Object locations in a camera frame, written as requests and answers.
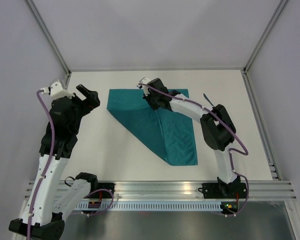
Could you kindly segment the blue plastic utensil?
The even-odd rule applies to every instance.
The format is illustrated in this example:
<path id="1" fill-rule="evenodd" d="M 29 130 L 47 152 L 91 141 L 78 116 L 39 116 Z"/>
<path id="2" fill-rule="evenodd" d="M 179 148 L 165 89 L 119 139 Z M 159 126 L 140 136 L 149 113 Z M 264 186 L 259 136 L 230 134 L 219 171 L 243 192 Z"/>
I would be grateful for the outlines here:
<path id="1" fill-rule="evenodd" d="M 208 96 L 204 93 L 203 94 L 204 99 L 212 106 L 214 107 L 215 105 L 211 102 L 211 100 L 208 98 Z"/>

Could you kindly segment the teal cloth napkin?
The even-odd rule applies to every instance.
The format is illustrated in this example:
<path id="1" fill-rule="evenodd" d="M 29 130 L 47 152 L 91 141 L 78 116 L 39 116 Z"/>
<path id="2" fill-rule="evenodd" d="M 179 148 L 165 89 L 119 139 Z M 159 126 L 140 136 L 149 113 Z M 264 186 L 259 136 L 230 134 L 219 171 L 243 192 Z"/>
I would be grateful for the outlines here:
<path id="1" fill-rule="evenodd" d="M 191 118 L 162 108 L 153 110 L 141 89 L 110 89 L 106 109 L 167 164 L 198 165 Z"/>

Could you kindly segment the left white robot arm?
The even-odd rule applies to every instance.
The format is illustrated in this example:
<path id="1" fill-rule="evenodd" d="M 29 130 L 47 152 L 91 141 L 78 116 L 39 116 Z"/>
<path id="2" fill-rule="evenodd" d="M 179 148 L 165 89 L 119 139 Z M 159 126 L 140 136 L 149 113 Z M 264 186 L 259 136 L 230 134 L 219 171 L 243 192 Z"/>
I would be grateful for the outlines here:
<path id="1" fill-rule="evenodd" d="M 8 227 L 10 232 L 28 240 L 60 239 L 76 205 L 84 197 L 94 198 L 99 193 L 97 176 L 81 172 L 62 197 L 55 200 L 59 181 L 78 141 L 82 118 L 101 103 L 97 91 L 82 84 L 76 89 L 84 99 L 59 82 L 36 93 L 48 124 L 41 139 L 38 171 L 29 200 L 21 216 L 11 220 Z"/>

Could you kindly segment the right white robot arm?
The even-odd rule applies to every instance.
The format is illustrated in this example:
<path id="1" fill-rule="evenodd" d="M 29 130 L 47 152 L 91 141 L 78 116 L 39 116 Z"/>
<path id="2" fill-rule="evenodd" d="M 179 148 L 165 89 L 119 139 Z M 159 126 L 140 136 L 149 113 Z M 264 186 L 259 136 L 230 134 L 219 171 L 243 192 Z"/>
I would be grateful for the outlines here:
<path id="1" fill-rule="evenodd" d="M 226 108 L 221 105 L 205 107 L 177 90 L 168 90 L 161 79 L 142 78 L 138 88 L 143 90 L 143 99 L 153 109 L 159 108 L 182 114 L 198 122 L 205 143 L 214 151 L 218 167 L 217 183 L 209 193 L 202 188 L 205 198 L 219 196 L 222 199 L 248 198 L 249 183 L 246 177 L 235 170 L 233 152 L 244 156 L 247 148 L 236 135 L 236 128 Z"/>

